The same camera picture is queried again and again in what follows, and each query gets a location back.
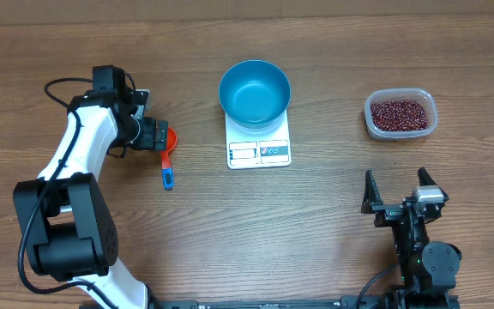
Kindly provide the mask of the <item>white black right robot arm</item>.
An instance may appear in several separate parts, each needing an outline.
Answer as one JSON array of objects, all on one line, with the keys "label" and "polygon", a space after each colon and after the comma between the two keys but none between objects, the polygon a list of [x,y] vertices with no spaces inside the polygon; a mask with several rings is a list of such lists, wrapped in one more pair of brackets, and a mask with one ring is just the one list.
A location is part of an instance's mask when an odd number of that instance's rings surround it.
[{"label": "white black right robot arm", "polygon": [[[455,245],[431,241],[426,225],[442,216],[449,200],[447,193],[421,167],[419,186],[400,203],[383,202],[372,172],[365,173],[363,214],[375,216],[375,227],[389,227],[394,237],[398,262],[381,271],[358,294],[357,308],[458,308],[460,303],[449,291],[456,286],[462,254]],[[382,296],[367,291],[393,270],[401,272],[401,284]]]}]

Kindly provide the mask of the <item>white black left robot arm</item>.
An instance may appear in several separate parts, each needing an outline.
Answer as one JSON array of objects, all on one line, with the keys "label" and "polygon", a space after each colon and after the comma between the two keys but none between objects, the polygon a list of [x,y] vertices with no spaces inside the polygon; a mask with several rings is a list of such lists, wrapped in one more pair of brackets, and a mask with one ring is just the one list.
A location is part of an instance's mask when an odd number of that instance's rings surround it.
[{"label": "white black left robot arm", "polygon": [[117,228],[98,179],[114,148],[156,152],[170,190],[169,154],[177,138],[167,121],[146,116],[150,92],[137,88],[128,72],[103,65],[92,74],[92,89],[65,106],[67,129],[50,163],[13,191],[21,228],[18,274],[35,294],[78,287],[99,308],[158,308],[151,288],[118,257]]}]

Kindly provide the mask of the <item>orange measuring scoop blue handle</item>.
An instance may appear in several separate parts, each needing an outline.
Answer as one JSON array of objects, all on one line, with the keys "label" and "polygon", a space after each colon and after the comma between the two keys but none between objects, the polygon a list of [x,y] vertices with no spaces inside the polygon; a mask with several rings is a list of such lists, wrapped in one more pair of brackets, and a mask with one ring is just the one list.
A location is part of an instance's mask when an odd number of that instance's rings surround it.
[{"label": "orange measuring scoop blue handle", "polygon": [[161,175],[163,186],[166,191],[172,191],[174,187],[174,176],[172,170],[171,153],[178,145],[178,136],[172,127],[168,127],[166,149],[160,151]]}]

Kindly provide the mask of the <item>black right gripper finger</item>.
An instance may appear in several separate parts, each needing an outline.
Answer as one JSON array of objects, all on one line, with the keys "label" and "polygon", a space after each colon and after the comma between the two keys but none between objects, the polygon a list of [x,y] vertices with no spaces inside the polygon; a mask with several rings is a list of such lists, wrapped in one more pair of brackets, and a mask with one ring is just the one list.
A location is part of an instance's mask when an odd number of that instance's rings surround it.
[{"label": "black right gripper finger", "polygon": [[364,176],[364,197],[361,206],[362,214],[375,214],[383,206],[380,192],[377,187],[377,182],[371,170],[368,170]]},{"label": "black right gripper finger", "polygon": [[424,167],[421,167],[417,171],[419,177],[419,184],[421,186],[434,185],[437,186],[443,194],[443,201],[447,202],[449,200],[449,195],[433,180],[430,174],[426,171]]}]

